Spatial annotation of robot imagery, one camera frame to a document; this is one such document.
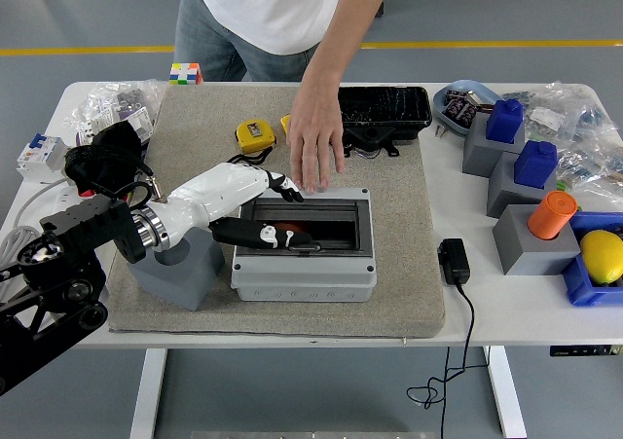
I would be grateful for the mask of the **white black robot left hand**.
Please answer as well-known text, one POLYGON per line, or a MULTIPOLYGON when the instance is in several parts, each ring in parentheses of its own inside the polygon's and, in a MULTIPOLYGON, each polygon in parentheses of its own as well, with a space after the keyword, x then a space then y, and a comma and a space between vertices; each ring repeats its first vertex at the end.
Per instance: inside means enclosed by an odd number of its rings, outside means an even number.
POLYGON ((158 252, 176 246, 193 228, 210 230, 217 242, 247 248, 287 249, 311 243, 307 233, 231 215, 267 190, 288 202, 303 200, 284 174, 254 165, 221 163, 177 187, 166 201, 148 201, 134 213, 134 221, 146 228, 150 236, 146 244, 158 252))

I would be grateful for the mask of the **person's hand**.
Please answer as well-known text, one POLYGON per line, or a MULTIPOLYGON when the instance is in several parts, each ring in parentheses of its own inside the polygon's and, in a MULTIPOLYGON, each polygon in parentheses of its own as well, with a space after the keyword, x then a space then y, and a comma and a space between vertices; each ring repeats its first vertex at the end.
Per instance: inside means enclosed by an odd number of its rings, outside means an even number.
POLYGON ((327 188, 333 170, 342 173, 346 160, 343 125, 336 88, 302 82, 287 128, 291 178, 308 193, 327 188))

